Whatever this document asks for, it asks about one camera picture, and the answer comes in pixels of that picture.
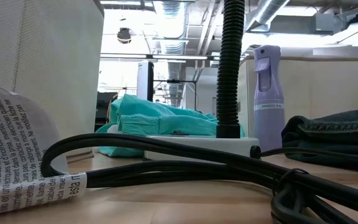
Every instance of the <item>wooden table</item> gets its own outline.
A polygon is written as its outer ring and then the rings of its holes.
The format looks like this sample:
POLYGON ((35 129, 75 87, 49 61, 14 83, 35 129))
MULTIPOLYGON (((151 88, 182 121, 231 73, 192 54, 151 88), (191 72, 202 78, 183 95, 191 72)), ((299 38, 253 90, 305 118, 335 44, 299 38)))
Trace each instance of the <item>wooden table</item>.
MULTIPOLYGON (((265 161, 300 167, 319 177, 358 188, 358 172, 305 164, 285 156, 265 161)), ((71 172, 102 169, 138 159, 94 158, 70 164, 71 172)), ((0 214, 0 223, 271 223, 271 191, 254 184, 197 181, 115 189, 88 189, 81 198, 0 214)), ((358 212, 333 204, 358 222, 358 212)))

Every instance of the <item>teal garment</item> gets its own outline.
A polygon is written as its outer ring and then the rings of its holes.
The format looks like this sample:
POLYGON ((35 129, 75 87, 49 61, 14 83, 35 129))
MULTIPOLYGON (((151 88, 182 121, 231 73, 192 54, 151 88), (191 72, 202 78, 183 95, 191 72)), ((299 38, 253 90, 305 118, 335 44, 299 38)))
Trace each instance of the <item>teal garment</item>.
MULTIPOLYGON (((111 104, 109 119, 111 124, 118 124, 118 131, 123 134, 139 136, 169 135, 174 131, 189 135, 215 136, 218 124, 211 114, 204 115, 191 109, 153 103, 132 95, 124 95, 111 104)), ((105 133, 108 128, 103 126, 101 129, 100 132, 105 133)), ((143 156, 141 150, 122 147, 100 147, 99 151, 111 157, 143 156)))

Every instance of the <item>ceiling duct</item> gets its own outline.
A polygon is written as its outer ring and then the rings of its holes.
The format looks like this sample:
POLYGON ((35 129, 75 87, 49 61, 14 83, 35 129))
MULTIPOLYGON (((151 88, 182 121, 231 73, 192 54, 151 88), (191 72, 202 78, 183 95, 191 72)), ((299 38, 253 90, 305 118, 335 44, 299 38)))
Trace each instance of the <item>ceiling duct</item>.
MULTIPOLYGON (((185 37, 186 9, 185 2, 156 1, 154 7, 159 16, 160 28, 158 33, 166 39, 182 39, 185 37)), ((164 55, 181 55, 185 53, 185 43, 182 41, 161 41, 161 52, 164 55)), ((182 79, 182 63, 168 62, 168 79, 182 79)), ((180 94, 177 94, 178 87, 170 86, 171 105, 180 104, 180 94)))
POLYGON ((277 15, 279 9, 290 0, 260 0, 258 8, 247 14, 245 31, 269 24, 277 15))

